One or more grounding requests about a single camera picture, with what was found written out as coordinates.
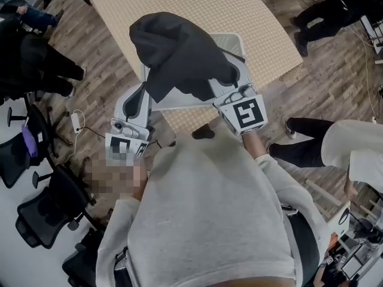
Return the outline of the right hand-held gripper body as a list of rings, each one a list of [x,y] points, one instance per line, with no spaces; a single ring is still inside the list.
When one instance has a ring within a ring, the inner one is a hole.
[[[268,122],[263,96],[253,83],[216,98],[213,106],[235,136],[258,130]]]

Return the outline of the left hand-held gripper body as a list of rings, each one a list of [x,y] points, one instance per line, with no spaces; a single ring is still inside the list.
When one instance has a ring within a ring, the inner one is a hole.
[[[151,130],[117,118],[105,134],[105,159],[108,166],[135,166],[147,149]]]

